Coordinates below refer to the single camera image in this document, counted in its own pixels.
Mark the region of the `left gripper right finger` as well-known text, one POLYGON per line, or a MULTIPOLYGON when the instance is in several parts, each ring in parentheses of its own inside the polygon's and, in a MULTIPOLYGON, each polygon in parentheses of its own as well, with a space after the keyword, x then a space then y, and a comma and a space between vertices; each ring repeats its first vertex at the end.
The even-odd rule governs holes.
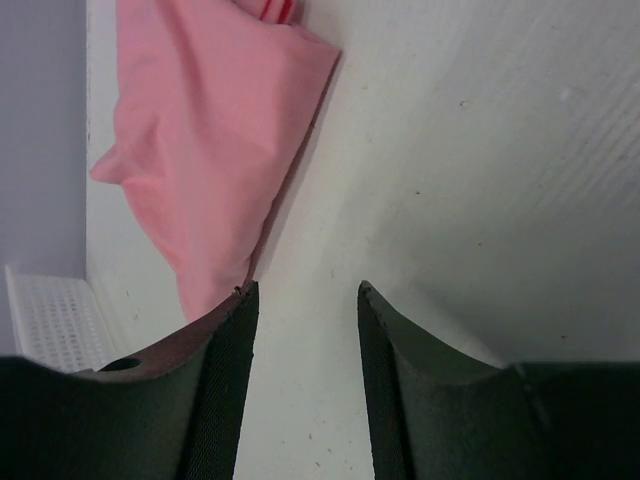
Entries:
POLYGON ((639 366, 496 368, 447 345, 371 284, 357 299, 378 479, 635 479, 639 366))

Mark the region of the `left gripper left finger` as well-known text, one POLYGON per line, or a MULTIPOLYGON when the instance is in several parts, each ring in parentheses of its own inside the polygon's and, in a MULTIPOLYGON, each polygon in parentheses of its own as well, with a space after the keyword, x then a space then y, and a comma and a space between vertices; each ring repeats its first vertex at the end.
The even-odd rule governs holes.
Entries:
POLYGON ((1 361, 5 479, 230 479, 259 317, 248 282, 98 371, 1 361))

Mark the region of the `pink t shirt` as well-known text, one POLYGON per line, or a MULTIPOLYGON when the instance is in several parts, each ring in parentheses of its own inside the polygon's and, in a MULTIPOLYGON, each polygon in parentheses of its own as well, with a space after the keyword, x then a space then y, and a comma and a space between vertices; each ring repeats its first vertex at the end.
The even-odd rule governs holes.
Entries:
POLYGON ((294 1, 116 5, 115 141, 90 175, 123 189, 190 321, 249 278, 339 57, 296 14, 294 1))

